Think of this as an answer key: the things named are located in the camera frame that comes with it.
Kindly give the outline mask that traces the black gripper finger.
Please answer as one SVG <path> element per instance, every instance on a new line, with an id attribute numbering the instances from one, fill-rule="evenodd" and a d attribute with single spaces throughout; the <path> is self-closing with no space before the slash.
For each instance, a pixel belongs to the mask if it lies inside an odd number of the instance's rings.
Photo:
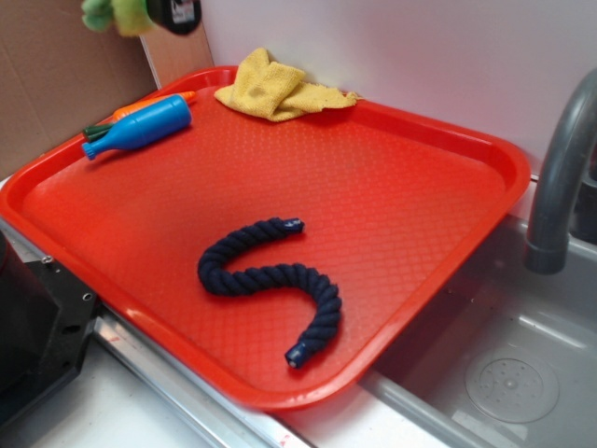
<path id="1" fill-rule="evenodd" d="M 201 24 L 200 1 L 147 0 L 146 8 L 154 23 L 175 35 L 189 35 Z"/>

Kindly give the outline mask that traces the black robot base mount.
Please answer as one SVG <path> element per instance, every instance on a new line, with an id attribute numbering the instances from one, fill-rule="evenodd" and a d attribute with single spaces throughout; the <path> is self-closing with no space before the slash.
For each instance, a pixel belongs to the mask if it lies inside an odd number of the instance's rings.
<path id="1" fill-rule="evenodd" d="M 1 428 L 80 374 L 96 301 L 59 261 L 26 262 L 1 237 Z"/>

